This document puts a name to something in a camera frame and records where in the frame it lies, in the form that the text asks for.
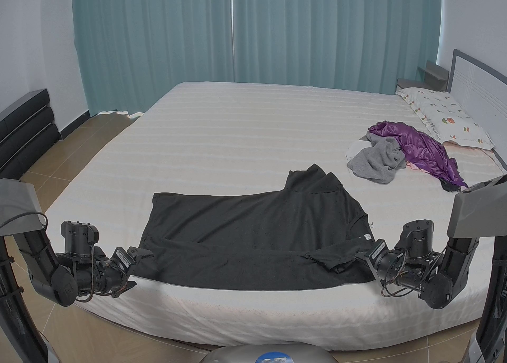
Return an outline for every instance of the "fitted sheet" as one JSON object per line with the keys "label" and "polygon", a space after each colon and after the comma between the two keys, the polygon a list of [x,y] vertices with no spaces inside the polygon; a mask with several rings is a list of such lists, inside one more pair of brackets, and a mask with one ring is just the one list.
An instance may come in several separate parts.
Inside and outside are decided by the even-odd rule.
{"label": "fitted sheet", "polygon": [[[99,245],[137,246],[155,192],[244,195],[283,188],[289,170],[316,163],[359,201],[376,238],[392,248],[405,222],[434,221],[434,249],[447,242],[453,193],[410,168],[388,185],[356,177],[349,144],[377,121],[425,131],[396,95],[237,83],[182,83],[109,142],[47,211],[48,235],[63,252],[63,220],[94,224]],[[472,185],[504,171],[491,153],[447,145]],[[331,289],[238,291],[197,289],[135,277],[117,299],[94,297],[83,308],[148,334],[215,345],[306,342],[326,349],[390,346],[480,317],[493,239],[481,240],[466,288],[442,310],[416,293],[383,298],[376,282]]]}

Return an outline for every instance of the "wall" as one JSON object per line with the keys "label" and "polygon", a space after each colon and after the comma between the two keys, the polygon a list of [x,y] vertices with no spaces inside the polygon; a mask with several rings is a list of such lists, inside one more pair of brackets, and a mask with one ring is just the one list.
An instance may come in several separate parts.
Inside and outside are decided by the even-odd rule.
{"label": "wall", "polygon": [[459,49],[507,75],[507,0],[443,0],[437,63]]}
{"label": "wall", "polygon": [[88,106],[73,43],[72,0],[0,0],[0,111],[47,88],[59,130]]}

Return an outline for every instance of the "black t-shirt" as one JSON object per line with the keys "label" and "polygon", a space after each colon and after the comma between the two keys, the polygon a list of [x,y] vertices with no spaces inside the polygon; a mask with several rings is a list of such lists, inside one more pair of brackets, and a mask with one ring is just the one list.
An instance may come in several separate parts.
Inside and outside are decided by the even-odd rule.
{"label": "black t-shirt", "polygon": [[373,245],[368,216],[332,173],[289,172],[281,191],[157,193],[136,276],[189,287],[307,290],[373,280],[357,252]]}

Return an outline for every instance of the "gray cloth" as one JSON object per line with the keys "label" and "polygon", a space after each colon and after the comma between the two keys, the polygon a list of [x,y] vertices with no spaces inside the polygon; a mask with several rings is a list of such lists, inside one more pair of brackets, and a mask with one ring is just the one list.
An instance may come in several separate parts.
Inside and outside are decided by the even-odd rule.
{"label": "gray cloth", "polygon": [[351,159],[347,166],[352,172],[372,182],[387,184],[391,182],[396,170],[405,168],[405,154],[392,136],[384,138],[367,132],[366,138],[372,143],[371,148],[362,149]]}

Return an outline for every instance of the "blue logo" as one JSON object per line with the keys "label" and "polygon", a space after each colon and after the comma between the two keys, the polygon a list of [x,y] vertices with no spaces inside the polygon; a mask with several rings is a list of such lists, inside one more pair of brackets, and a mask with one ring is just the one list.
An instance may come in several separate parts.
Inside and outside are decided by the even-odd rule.
{"label": "blue logo", "polygon": [[294,360],[288,354],[269,352],[259,356],[255,363],[294,363]]}

